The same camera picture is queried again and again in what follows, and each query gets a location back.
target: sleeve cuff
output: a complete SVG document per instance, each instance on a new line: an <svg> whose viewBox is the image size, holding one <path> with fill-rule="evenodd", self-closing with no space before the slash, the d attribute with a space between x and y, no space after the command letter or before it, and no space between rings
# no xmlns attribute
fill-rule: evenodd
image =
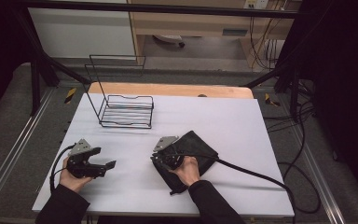
<svg viewBox="0 0 358 224"><path fill-rule="evenodd" d="M197 190L205 187L212 187L213 185L208 180L199 180L193 183L189 188L188 191L190 194L194 194Z"/></svg>
<svg viewBox="0 0 358 224"><path fill-rule="evenodd" d="M86 213L90 204L79 194L59 184L51 195L51 199L60 201L63 205L71 207L79 214Z"/></svg>

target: black fabric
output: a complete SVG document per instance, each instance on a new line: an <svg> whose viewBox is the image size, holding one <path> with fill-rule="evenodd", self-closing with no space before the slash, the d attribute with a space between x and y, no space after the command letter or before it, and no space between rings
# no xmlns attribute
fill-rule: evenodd
<svg viewBox="0 0 358 224"><path fill-rule="evenodd" d="M203 223L243 224L238 213L228 204L211 182L200 180L188 189L191 199L200 210Z"/></svg>
<svg viewBox="0 0 358 224"><path fill-rule="evenodd" d="M98 216L97 224L202 224L199 217Z"/></svg>
<svg viewBox="0 0 358 224"><path fill-rule="evenodd" d="M89 203L74 191L58 185L36 218L36 224L79 224Z"/></svg>
<svg viewBox="0 0 358 224"><path fill-rule="evenodd" d="M217 157L217 152L213 150L208 144L206 144L198 135L193 131L190 131L183 135L179 140L174 142L169 147L174 147L179 153L184 154L197 154L204 156ZM197 162L199 164L200 175L205 174L205 172L213 165L214 161L202 157L197 157ZM165 183L170 187L171 194L182 193L187 189L187 186L182 183L179 177L176 174L169 172L167 169L160 167L157 163L153 162L158 173L164 179Z"/></svg>

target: gray floor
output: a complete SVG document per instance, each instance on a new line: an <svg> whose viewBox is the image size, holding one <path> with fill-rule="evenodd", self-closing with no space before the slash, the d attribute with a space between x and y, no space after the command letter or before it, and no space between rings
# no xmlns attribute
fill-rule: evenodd
<svg viewBox="0 0 358 224"><path fill-rule="evenodd" d="M238 86L260 76L249 73L243 68L245 59L238 50L238 41L218 38L186 38L186 46L159 43L152 37L146 39L145 54L148 57L145 65L147 72L142 77L115 77L115 81L182 83L205 85ZM265 117L285 115L282 106L265 103L265 93L271 100L280 101L274 94L274 79L254 89L255 98ZM0 166L5 161L22 128L25 126L31 111L31 84L29 67L17 69L7 93L0 102ZM82 88L77 88L71 103L64 104L70 87L68 84L55 89L42 119L37 124L31 138L22 151L11 175L0 191L0 223L32 223L36 214L31 211L40 187L48 173L49 166L65 136L65 130L76 111ZM332 190L337 205L347 223L358 223L358 184L345 163L334 161L332 151L317 117L310 117L306 122L307 144L310 146L323 175ZM269 134L277 161L290 161L297 153L299 145L293 129L284 129ZM308 171L302 158L297 165ZM316 204L315 194L310 185L296 171L287 177L286 184L293 190L296 203L304 209L312 209ZM312 215L296 213L300 223L329 223L324 207ZM256 218L254 223L283 223L290 219Z"/></svg>

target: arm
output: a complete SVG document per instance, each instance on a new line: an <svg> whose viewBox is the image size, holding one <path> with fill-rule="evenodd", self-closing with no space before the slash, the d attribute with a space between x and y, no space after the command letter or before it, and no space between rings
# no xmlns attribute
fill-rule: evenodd
<svg viewBox="0 0 358 224"><path fill-rule="evenodd" d="M67 161L68 158L63 161L63 167ZM38 214L36 224L79 224L90 204L78 192L91 180L91 177L76 178L66 169L62 170L60 184Z"/></svg>
<svg viewBox="0 0 358 224"><path fill-rule="evenodd" d="M200 180L196 158L185 157L182 165L171 172L177 174L180 180L189 186L188 192L200 210L203 223L244 223L240 215L228 204L211 182Z"/></svg>

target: wrist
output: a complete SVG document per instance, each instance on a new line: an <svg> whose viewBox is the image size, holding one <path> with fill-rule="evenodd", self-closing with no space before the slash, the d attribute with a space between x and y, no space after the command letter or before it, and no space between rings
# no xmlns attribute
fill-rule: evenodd
<svg viewBox="0 0 358 224"><path fill-rule="evenodd" d="M74 193L79 193L81 190L81 187L76 186L76 185L71 185L71 184L67 184L67 183L60 183L61 185L63 185L64 187L68 188L69 190L73 191Z"/></svg>
<svg viewBox="0 0 358 224"><path fill-rule="evenodd" d="M188 187L190 187L190 186L192 186L194 183L196 183L196 182L198 182L198 181L200 181L199 178L193 178L193 179L187 180L186 185L187 185Z"/></svg>

